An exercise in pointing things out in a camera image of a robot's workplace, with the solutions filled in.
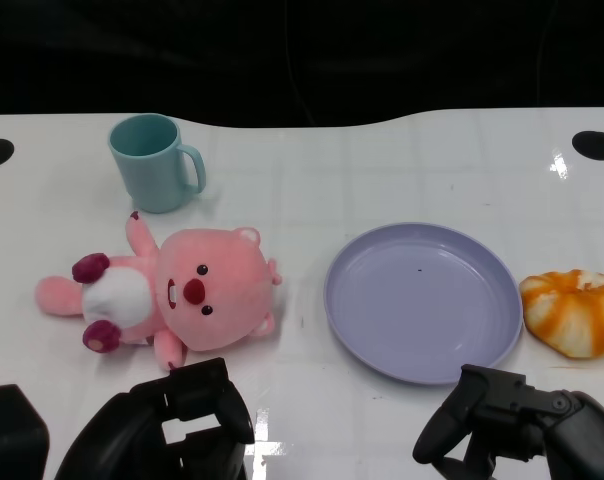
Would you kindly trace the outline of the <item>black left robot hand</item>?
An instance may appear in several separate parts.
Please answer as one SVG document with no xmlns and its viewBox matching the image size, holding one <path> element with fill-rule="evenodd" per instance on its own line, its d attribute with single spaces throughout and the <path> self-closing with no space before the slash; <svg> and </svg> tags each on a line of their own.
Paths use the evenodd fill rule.
<svg viewBox="0 0 604 480">
<path fill-rule="evenodd" d="M 169 443 L 163 424 L 213 415 L 215 428 Z M 65 455 L 59 479 L 244 479 L 255 441 L 248 409 L 221 358 L 172 370 L 110 399 Z"/>
</svg>

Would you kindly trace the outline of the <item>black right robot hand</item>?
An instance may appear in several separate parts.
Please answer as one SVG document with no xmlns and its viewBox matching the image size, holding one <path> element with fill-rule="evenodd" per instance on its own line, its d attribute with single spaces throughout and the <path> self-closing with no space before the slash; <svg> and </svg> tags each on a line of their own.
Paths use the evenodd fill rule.
<svg viewBox="0 0 604 480">
<path fill-rule="evenodd" d="M 583 392 L 542 391 L 521 374 L 473 365 L 413 449 L 446 479 L 490 479 L 497 458 L 536 456 L 554 479 L 604 480 L 604 407 Z"/>
</svg>

